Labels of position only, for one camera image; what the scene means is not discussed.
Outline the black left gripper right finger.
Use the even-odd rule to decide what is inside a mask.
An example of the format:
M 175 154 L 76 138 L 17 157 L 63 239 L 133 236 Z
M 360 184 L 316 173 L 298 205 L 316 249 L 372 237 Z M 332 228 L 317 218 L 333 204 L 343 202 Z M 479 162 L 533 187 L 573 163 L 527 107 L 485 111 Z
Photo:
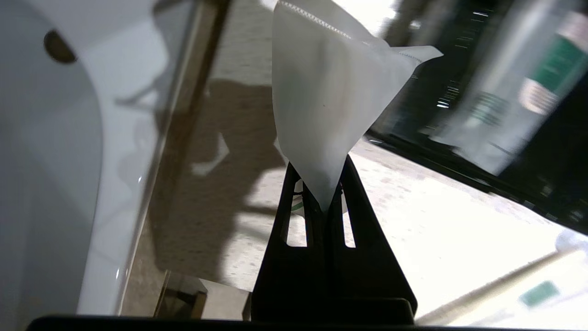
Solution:
M 329 294 L 350 320 L 412 320 L 418 302 L 350 156 L 326 218 Z

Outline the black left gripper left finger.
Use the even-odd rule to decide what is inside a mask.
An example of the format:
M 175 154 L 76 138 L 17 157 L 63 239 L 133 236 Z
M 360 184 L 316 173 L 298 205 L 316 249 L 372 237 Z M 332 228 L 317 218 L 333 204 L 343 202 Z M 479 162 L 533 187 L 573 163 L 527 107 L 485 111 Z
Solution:
M 300 176 L 289 164 L 262 266 L 252 294 L 254 320 L 319 320 L 326 302 L 325 215 L 303 189 L 306 246 L 287 244 L 294 187 Z

